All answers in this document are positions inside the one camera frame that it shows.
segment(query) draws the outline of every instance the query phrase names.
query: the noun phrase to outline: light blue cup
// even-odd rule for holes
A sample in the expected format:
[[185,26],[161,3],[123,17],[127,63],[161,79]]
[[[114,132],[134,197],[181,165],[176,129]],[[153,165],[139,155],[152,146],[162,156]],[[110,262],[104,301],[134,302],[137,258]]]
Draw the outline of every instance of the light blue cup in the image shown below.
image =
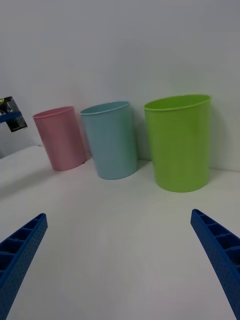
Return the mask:
[[138,161],[129,102],[91,106],[81,118],[98,175],[114,180],[134,174]]

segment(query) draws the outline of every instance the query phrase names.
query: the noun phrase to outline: white table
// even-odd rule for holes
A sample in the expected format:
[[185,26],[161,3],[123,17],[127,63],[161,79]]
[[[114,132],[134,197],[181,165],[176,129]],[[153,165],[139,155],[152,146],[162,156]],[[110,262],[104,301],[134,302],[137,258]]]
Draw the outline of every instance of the white table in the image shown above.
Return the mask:
[[190,225],[198,208],[240,236],[240,173],[174,193],[151,162],[120,180],[92,160],[54,172],[43,147],[0,160],[0,241],[44,212],[48,230],[8,320],[234,320]]

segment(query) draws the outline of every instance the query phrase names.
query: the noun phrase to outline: blue object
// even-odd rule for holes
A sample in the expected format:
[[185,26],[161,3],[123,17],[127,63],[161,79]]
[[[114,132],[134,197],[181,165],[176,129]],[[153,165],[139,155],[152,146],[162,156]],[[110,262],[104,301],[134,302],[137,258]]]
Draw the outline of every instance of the blue object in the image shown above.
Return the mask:
[[121,179],[138,169],[130,104],[118,101],[81,111],[81,118],[98,175]]
[[22,113],[20,111],[7,113],[7,114],[0,114],[0,123],[21,117],[21,115]]
[[240,320],[240,239],[201,211],[191,213],[196,232],[237,320]]
[[0,320],[7,318],[47,228],[41,213],[0,243]]

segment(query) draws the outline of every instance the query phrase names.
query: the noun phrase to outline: blue bracket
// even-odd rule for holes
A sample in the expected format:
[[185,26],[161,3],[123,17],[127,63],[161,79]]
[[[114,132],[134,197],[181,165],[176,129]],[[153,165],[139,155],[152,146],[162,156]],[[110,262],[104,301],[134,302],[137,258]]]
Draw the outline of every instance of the blue bracket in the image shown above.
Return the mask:
[[48,228],[39,214],[0,243],[0,320],[5,320]]
[[237,320],[240,320],[240,239],[201,211],[191,213],[196,232]]
[[0,123],[21,117],[21,115],[22,113],[20,111],[7,113],[7,114],[0,114]]

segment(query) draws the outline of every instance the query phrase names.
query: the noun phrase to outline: green cup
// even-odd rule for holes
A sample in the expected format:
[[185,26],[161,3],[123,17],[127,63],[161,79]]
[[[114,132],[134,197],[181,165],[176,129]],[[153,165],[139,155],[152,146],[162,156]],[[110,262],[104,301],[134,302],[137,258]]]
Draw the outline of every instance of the green cup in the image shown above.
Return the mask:
[[208,183],[210,101],[189,94],[145,105],[155,180],[163,189],[188,192]]

